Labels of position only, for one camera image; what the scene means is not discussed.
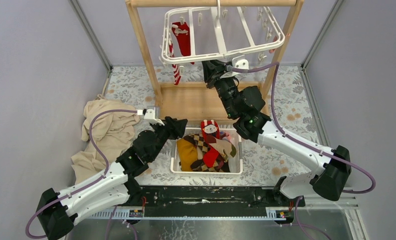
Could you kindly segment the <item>wooden hanger stand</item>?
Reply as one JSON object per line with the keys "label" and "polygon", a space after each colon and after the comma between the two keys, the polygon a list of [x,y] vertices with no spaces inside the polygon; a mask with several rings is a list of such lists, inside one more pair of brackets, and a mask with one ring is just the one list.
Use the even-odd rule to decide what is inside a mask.
{"label": "wooden hanger stand", "polygon": [[272,63],[279,63],[289,43],[303,1],[301,0],[128,0],[126,8],[135,32],[150,82],[156,95],[156,104],[160,107],[160,114],[164,117],[188,119],[197,123],[203,119],[214,119],[221,122],[231,122],[218,94],[206,88],[203,82],[186,82],[174,85],[160,83],[157,79],[154,65],[149,52],[142,22],[138,13],[139,8],[167,7],[168,11],[184,7],[260,7],[268,6],[272,10],[280,27],[288,36],[284,44],[271,50],[274,53]]}

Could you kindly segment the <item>mustard yellow sock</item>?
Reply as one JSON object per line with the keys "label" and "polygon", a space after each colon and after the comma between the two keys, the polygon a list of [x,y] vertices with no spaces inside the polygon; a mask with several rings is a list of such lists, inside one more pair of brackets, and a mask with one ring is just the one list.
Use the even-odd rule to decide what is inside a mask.
{"label": "mustard yellow sock", "polygon": [[198,153],[195,145],[195,140],[190,136],[184,136],[176,142],[180,166],[183,172],[192,172],[191,167],[198,160]]}

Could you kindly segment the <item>pink patterned sock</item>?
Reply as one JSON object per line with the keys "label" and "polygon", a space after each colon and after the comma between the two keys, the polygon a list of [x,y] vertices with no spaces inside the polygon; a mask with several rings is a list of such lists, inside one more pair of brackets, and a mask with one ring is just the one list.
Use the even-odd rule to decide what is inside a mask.
{"label": "pink patterned sock", "polygon": [[231,135],[231,134],[228,133],[228,132],[225,132],[225,131],[221,131],[221,132],[220,132],[220,138],[221,138],[222,140],[228,141],[228,142],[230,142],[230,143],[232,143],[232,144],[233,144],[234,141],[235,141],[234,136]]}

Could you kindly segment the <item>red bow sock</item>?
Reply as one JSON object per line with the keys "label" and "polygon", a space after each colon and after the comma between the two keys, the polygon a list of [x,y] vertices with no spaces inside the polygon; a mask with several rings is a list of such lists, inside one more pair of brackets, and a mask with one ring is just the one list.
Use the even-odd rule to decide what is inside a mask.
{"label": "red bow sock", "polygon": [[204,142],[206,142],[210,147],[203,156],[203,162],[208,168],[212,168],[219,156],[219,152],[211,144],[215,144],[216,139],[219,139],[220,130],[218,124],[214,120],[205,119],[200,123],[200,125]]}

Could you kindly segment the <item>beige sock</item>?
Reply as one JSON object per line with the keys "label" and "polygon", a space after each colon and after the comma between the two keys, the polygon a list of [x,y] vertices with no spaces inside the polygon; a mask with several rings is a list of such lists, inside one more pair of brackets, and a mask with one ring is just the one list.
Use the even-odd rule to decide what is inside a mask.
{"label": "beige sock", "polygon": [[237,150],[233,144],[226,140],[216,139],[216,143],[211,144],[218,152],[219,156],[217,159],[227,163],[230,158],[236,156]]}

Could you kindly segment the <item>red white striped sock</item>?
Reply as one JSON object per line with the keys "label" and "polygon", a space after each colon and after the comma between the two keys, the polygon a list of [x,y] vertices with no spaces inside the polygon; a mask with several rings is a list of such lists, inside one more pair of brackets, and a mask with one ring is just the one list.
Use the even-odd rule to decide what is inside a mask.
{"label": "red white striped sock", "polygon": [[[174,47],[171,37],[168,38],[168,49],[169,49],[169,56],[174,57]],[[173,73],[174,73],[174,85],[177,86],[181,80],[181,72],[180,72],[180,65],[179,64],[172,64]]]}

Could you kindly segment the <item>white plastic basket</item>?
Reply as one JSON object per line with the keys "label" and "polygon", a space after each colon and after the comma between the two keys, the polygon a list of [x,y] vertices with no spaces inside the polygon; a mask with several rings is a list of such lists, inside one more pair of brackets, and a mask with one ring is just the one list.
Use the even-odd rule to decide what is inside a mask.
{"label": "white plastic basket", "polygon": [[238,177],[243,172],[243,159],[242,159],[242,139],[233,128],[221,128],[221,132],[231,134],[233,136],[232,143],[238,150],[238,153],[233,158],[229,158],[229,171],[182,171],[181,159],[178,151],[177,144],[173,144],[171,149],[171,163],[170,170],[172,173],[180,176],[189,177],[218,177],[218,178],[233,178]]}

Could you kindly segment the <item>plain red sock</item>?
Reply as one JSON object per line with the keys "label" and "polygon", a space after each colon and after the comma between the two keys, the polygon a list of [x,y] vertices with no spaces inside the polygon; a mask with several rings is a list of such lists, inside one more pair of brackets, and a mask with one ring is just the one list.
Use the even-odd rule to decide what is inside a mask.
{"label": "plain red sock", "polygon": [[182,54],[182,56],[191,56],[190,28],[187,22],[174,22],[171,25],[171,29],[178,42],[180,53]]}

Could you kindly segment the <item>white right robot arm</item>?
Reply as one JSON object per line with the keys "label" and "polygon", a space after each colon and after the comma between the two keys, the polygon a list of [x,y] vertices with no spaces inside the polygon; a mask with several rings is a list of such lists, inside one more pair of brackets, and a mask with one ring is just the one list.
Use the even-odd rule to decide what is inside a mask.
{"label": "white right robot arm", "polygon": [[203,61],[204,82],[215,88],[233,127],[244,139],[273,147],[299,161],[309,173],[281,177],[273,188],[274,203],[285,206],[304,195],[317,194],[338,201],[351,173],[347,148],[321,146],[283,129],[274,116],[261,112],[265,101],[256,86],[239,90],[236,78],[223,78],[230,62]]}

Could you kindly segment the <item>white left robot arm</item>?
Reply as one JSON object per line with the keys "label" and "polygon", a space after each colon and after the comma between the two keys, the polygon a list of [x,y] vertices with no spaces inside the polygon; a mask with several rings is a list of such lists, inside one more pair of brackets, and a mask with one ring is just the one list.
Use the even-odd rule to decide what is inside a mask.
{"label": "white left robot arm", "polygon": [[45,190],[32,219],[38,219],[44,231],[39,239],[57,240],[67,235],[86,217],[107,207],[141,201],[142,188],[136,177],[149,168],[168,140],[181,138],[187,119],[165,117],[152,130],[142,131],[130,148],[103,170],[81,183],[60,191]]}

